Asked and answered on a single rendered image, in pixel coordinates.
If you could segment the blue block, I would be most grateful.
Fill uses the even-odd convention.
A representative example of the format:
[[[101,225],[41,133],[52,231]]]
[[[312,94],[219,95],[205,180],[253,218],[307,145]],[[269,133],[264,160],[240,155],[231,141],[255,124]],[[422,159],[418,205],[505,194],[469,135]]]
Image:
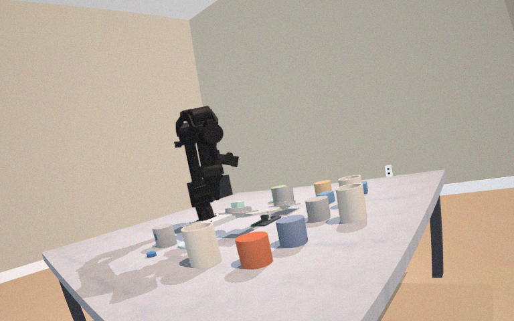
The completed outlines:
[[[316,196],[328,196],[328,200],[329,200],[329,203],[332,203],[335,201],[335,196],[334,196],[334,192],[333,191],[324,191]]]
[[[367,188],[367,181],[364,181],[364,182],[361,182],[363,184],[363,192],[364,194],[366,194],[368,192],[368,188]]]

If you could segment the beige cup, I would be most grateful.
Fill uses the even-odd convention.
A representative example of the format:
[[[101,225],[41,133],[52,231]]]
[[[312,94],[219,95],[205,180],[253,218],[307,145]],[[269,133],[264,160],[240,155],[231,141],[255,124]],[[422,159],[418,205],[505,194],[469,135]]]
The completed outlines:
[[[197,223],[181,229],[191,267],[210,268],[222,262],[213,223]]]
[[[340,222],[356,223],[367,217],[363,184],[354,183],[337,187]]]
[[[343,178],[339,179],[338,181],[339,181],[339,186],[349,185],[349,184],[354,184],[354,183],[361,183],[361,176],[354,175],[354,176],[349,176],[349,177],[343,177]]]

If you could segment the orange cylinder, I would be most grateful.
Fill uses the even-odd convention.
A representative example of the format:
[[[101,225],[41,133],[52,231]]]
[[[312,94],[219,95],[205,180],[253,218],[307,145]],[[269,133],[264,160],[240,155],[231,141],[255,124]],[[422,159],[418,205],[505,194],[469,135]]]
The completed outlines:
[[[273,262],[267,232],[246,233],[235,242],[243,269],[257,270]]]
[[[329,180],[316,182],[316,183],[314,183],[314,187],[315,187],[316,195],[318,195],[324,191],[332,191],[331,182]]]

